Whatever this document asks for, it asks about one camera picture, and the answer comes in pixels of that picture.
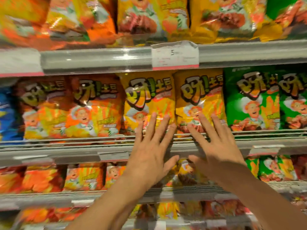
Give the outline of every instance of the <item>yellow chip bag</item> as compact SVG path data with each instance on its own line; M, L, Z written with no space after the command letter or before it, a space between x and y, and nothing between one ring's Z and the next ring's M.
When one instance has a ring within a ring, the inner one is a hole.
M153 112L157 113L156 127L164 115L169 125L175 123L175 89L173 71L152 71L119 74L126 92L124 124L128 135L135 135L140 122L145 132Z
M187 0L118 0L118 31L165 37L189 28Z
M78 75L72 79L74 107L66 121L67 137L108 137L119 133L123 90L111 74Z
M200 112L209 121L211 114L216 114L226 122L222 69L182 70L174 74L174 80L178 134L189 133L189 123L198 132L204 132L198 118Z
M267 0L191 0L191 31L207 42L253 38Z

